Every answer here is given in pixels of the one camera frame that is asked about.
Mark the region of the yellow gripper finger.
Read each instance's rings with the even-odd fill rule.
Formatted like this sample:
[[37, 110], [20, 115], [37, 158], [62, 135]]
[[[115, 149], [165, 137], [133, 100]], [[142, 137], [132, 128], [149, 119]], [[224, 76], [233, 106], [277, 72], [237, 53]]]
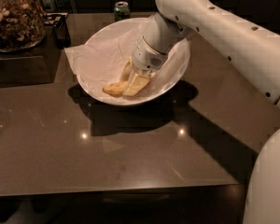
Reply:
[[131, 57], [129, 57], [128, 60], [126, 61], [126, 64], [123, 67], [119, 80], [127, 81], [129, 79], [132, 70], [133, 70], [133, 60]]
[[127, 86], [123, 91], [124, 96], [135, 96], [150, 81], [150, 76], [142, 75], [137, 72], [131, 72], [129, 75]]

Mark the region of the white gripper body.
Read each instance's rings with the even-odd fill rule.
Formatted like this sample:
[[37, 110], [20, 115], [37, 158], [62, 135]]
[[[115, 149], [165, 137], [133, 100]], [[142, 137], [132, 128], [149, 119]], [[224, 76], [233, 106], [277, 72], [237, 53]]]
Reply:
[[162, 54], [154, 50], [142, 36], [136, 40], [133, 46], [132, 61], [133, 65], [139, 70], [158, 71], [167, 59], [167, 54]]

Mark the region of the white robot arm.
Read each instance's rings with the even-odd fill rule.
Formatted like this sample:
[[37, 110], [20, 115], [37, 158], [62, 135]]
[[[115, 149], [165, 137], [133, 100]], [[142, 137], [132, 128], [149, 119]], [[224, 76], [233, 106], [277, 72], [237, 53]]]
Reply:
[[[209, 0], [155, 0], [158, 13], [133, 51], [133, 64], [150, 73], [161, 68], [188, 29], [228, 58], [280, 109], [280, 35], [213, 5]], [[280, 224], [280, 129], [261, 149], [248, 185], [243, 224]]]

